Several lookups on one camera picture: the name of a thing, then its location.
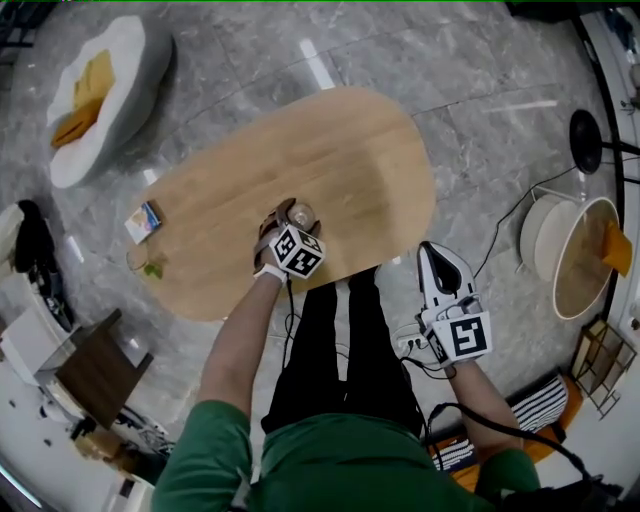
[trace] striped cushion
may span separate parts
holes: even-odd
[[[558,420],[568,400],[567,387],[561,375],[544,384],[511,409],[518,419],[520,428],[528,432],[537,432]],[[473,445],[468,439],[455,440],[440,450],[445,471],[458,471],[476,463]],[[437,456],[433,456],[436,468],[440,469]]]

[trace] metal rack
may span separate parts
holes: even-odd
[[[638,353],[609,324],[596,318],[580,331],[571,374],[603,419],[620,400],[619,387]]]

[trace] yellow cushion on chair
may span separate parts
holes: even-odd
[[[114,83],[111,54],[109,50],[102,50],[87,62],[80,80],[75,83],[73,110],[76,111],[94,100],[103,102]]]
[[[51,147],[58,149],[82,137],[98,120],[102,100],[93,100],[65,119],[51,139]]]
[[[73,113],[65,119],[51,139],[51,147],[58,149],[82,137],[98,120],[100,108],[115,77],[109,50],[102,50],[87,62],[73,90]]]
[[[602,262],[627,277],[631,268],[633,247],[615,222],[609,221],[602,244]]]

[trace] marble floor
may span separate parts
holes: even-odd
[[[175,38],[157,107],[103,174],[81,188],[53,189],[42,139],[61,69],[80,43],[130,13],[162,20]],[[24,198],[42,206],[83,324],[122,309],[121,335],[147,343],[156,356],[130,403],[174,436],[221,322],[194,323],[159,306],[127,269],[123,223],[140,190],[187,155],[320,89],[375,89],[397,100],[423,135],[438,198],[425,237],[477,269],[495,222],[531,184],[572,165],[571,113],[586,108],[605,137],[608,130],[573,27],[516,21],[500,3],[65,3],[37,32],[34,48],[20,53],[10,85],[0,92],[0,207]],[[588,179],[574,172],[552,185],[583,197],[614,196],[607,166]],[[530,204],[528,199],[504,223],[478,277],[495,345],[480,365],[505,394],[566,363],[579,326],[601,307],[562,322],[549,286],[526,268],[517,272],[518,232]],[[392,337],[415,332],[422,305],[415,251],[383,266],[378,282]],[[303,300],[295,298],[298,310]],[[5,280],[0,316],[13,320],[23,304],[22,283]],[[337,333],[344,344],[346,305],[340,286]],[[257,422],[280,370],[286,313],[286,303],[278,304],[256,381],[256,450],[263,439]],[[452,398],[446,382],[411,372],[424,411]]]

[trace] white armchair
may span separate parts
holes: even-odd
[[[74,111],[75,84],[87,63],[104,50],[110,54],[114,83],[97,121],[82,137],[54,150],[50,146],[54,133]],[[54,186],[68,188],[88,179],[142,127],[153,109],[171,52],[171,34],[140,16],[116,18],[101,35],[82,46],[78,57],[62,72],[47,110],[45,143],[51,148]]]

